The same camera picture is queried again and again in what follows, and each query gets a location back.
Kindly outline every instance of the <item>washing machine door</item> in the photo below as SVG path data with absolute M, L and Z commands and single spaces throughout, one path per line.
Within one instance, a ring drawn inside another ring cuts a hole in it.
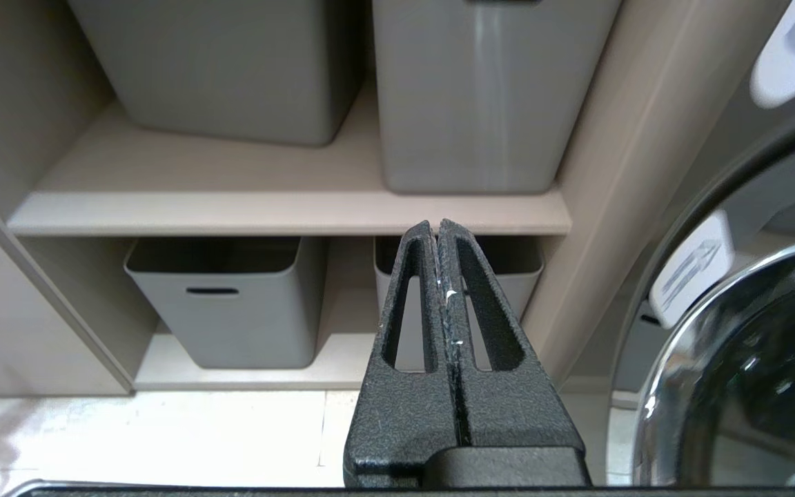
M 795 245 L 701 298 L 641 393 L 638 484 L 795 485 Z

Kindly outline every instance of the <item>bin handle hole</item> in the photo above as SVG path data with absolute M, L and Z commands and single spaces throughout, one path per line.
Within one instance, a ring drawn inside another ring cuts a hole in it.
M 214 287 L 213 289 L 203 289 L 198 286 L 190 286 L 186 289 L 186 293 L 197 297 L 233 297 L 237 295 L 237 289 L 223 289 L 223 287 Z

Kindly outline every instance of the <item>washing machine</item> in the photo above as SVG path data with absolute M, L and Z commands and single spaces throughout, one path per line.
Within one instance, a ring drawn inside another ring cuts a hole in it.
M 658 225 L 612 305 L 610 471 L 795 485 L 795 0 Z

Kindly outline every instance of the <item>gray storage bin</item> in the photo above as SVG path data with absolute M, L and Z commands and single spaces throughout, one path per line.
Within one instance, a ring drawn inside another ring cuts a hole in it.
M 475 237 L 495 279 L 502 286 L 512 311 L 523 317 L 529 296 L 545 266 L 542 251 L 532 236 L 477 236 Z M 400 237 L 376 237 L 373 243 L 373 270 L 376 273 L 376 296 L 379 311 L 385 303 L 391 281 L 391 268 L 398 254 Z M 466 296 L 468 318 L 471 322 L 471 339 L 474 347 L 474 362 L 480 370 L 490 370 L 489 358 L 480 327 L 474 315 L 471 297 Z M 419 277 L 411 277 L 404 303 L 404 320 L 401 323 L 400 339 L 397 343 L 395 368 L 400 371 L 425 371 L 422 356 L 422 301 L 420 301 Z
M 202 368 L 302 368 L 315 357 L 321 238 L 141 239 L 124 270 Z
M 552 183 L 618 0 L 373 0 L 389 188 Z
M 362 82 L 358 0 L 70 0 L 124 108 L 161 129 L 333 139 Z

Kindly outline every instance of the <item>shelf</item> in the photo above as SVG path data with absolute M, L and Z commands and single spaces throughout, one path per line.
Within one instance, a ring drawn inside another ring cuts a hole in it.
M 379 311 L 373 240 L 331 240 L 318 354 L 301 370 L 206 370 L 160 324 L 135 378 L 136 390 L 357 389 L 370 358 Z
M 114 103 L 13 213 L 16 235 L 397 235 L 444 217 L 488 235 L 564 235 L 559 190 L 396 195 L 373 85 L 324 148 L 162 133 Z

